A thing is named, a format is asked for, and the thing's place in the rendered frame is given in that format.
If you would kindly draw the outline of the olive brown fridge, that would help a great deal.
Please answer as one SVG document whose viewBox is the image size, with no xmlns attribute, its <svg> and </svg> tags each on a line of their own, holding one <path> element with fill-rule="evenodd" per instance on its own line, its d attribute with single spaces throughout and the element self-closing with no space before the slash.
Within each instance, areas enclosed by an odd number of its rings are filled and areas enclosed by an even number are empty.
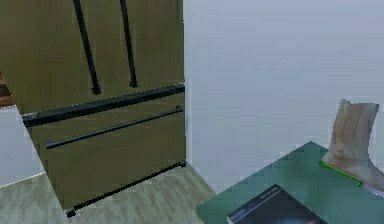
<svg viewBox="0 0 384 224">
<path fill-rule="evenodd" d="M 183 0 L 81 0 L 101 93 L 94 95 L 72 0 L 0 0 L 0 72 L 68 216 L 186 161 L 185 113 L 47 150 L 58 141 L 184 109 Z"/>
</svg>

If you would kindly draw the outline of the green table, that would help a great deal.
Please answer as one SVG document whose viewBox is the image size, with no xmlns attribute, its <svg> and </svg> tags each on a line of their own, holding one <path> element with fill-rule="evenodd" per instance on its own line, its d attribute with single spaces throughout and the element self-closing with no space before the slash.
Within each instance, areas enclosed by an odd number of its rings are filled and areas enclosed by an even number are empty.
<svg viewBox="0 0 384 224">
<path fill-rule="evenodd" d="M 308 142 L 196 208 L 204 224 L 226 216 L 274 184 L 280 185 L 328 224 L 384 224 L 384 198 L 319 164 L 325 148 Z"/>
</svg>

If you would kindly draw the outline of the black book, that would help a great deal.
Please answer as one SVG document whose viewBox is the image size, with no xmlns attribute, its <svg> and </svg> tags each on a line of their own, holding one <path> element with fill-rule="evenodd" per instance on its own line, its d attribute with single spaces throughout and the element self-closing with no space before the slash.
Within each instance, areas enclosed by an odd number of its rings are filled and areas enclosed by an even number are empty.
<svg viewBox="0 0 384 224">
<path fill-rule="evenodd" d="M 227 215 L 227 224 L 328 224 L 277 184 Z"/>
</svg>

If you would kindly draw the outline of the beige foot statue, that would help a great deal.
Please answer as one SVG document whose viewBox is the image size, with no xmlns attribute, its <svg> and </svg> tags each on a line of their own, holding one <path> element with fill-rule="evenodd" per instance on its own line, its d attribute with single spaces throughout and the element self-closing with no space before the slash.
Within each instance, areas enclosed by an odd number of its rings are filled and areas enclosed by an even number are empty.
<svg viewBox="0 0 384 224">
<path fill-rule="evenodd" d="M 384 172 L 369 156 L 370 136 L 378 110 L 379 105 L 375 103 L 351 103 L 342 99 L 329 149 L 321 164 L 384 198 Z"/>
</svg>

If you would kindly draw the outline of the brown wooden cabinet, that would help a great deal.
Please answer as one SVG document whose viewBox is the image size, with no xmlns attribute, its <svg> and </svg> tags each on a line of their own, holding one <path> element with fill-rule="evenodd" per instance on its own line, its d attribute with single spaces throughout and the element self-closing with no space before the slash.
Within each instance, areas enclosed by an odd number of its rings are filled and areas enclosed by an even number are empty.
<svg viewBox="0 0 384 224">
<path fill-rule="evenodd" d="M 12 94 L 6 84 L 3 74 L 0 72 L 0 108 L 12 106 L 15 104 L 15 101 L 12 97 Z"/>
</svg>

